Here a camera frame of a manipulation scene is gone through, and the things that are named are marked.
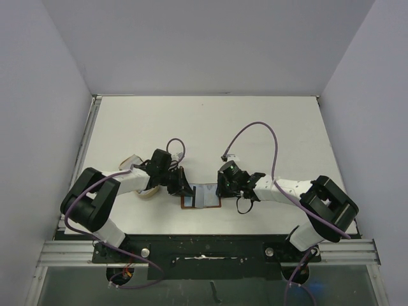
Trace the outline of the brown leather card holder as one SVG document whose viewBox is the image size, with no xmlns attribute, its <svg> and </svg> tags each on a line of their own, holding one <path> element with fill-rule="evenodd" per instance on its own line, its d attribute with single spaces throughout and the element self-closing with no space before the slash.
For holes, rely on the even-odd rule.
<svg viewBox="0 0 408 306">
<path fill-rule="evenodd" d="M 193 189 L 194 185 L 202 185 L 205 191 L 205 204 L 204 208 L 221 208 L 221 199 L 215 194 L 217 184 L 191 184 L 190 187 Z M 181 197 L 180 207 L 181 209 L 197 209 L 193 207 L 192 204 L 193 197 Z"/>
</svg>

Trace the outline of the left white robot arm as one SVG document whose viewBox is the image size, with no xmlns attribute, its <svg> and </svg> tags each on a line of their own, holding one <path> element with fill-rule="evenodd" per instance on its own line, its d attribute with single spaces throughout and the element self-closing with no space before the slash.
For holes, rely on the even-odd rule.
<svg viewBox="0 0 408 306">
<path fill-rule="evenodd" d="M 114 261 L 124 261 L 130 246 L 124 242 L 126 234 L 110 219 L 115 199 L 124 193 L 148 191 L 157 186 L 165 187 L 172 196 L 194 196 L 183 167 L 172 163 L 169 152 L 156 149 L 150 159 L 116 173 L 86 168 L 61 203 L 64 221 L 71 219 L 81 225 L 92 238 L 108 244 L 107 254 Z"/>
</svg>

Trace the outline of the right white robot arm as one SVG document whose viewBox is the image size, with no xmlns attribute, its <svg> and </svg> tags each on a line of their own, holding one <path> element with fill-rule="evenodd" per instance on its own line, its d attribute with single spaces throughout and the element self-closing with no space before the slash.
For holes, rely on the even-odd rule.
<svg viewBox="0 0 408 306">
<path fill-rule="evenodd" d="M 259 172 L 251 175 L 234 161 L 228 161 L 218 170 L 216 195 L 245 198 L 251 203 L 285 203 L 305 212 L 309 220 L 297 226 L 284 244 L 286 257 L 293 261 L 324 240 L 337 243 L 341 238 L 348 238 L 346 231 L 359 212 L 357 204 L 327 176 L 295 181 Z"/>
</svg>

